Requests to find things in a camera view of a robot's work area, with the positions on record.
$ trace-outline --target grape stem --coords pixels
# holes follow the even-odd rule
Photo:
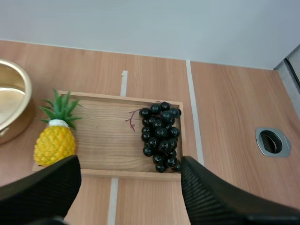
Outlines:
[[[135,125],[132,124],[132,118],[137,111],[140,111],[140,109],[129,112],[129,113],[131,113],[131,117],[128,120],[125,120],[125,122],[129,121],[130,127],[133,129],[134,132],[135,132]]]

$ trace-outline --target gold bowl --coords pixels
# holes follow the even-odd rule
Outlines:
[[[32,86],[19,65],[0,59],[0,144],[24,131],[35,114]]]

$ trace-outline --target white wall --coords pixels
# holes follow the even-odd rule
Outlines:
[[[300,0],[0,0],[0,39],[273,69]]]

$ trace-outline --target toy pineapple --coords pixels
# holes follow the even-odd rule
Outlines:
[[[50,106],[40,106],[49,117],[42,121],[48,123],[49,126],[37,139],[34,149],[34,161],[43,166],[51,165],[74,154],[75,139],[70,128],[75,129],[73,121],[81,119],[72,117],[72,111],[78,105],[79,99],[70,102],[70,92],[61,96],[57,90],[53,91],[55,101],[42,100]]]

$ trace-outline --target grape bunch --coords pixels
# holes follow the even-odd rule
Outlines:
[[[170,108],[170,104],[162,102],[153,104],[150,109],[140,110],[142,117],[143,153],[153,159],[155,169],[163,173],[167,168],[180,172],[180,161],[176,158],[176,147],[180,131],[172,127],[175,119],[181,116],[181,110]]]

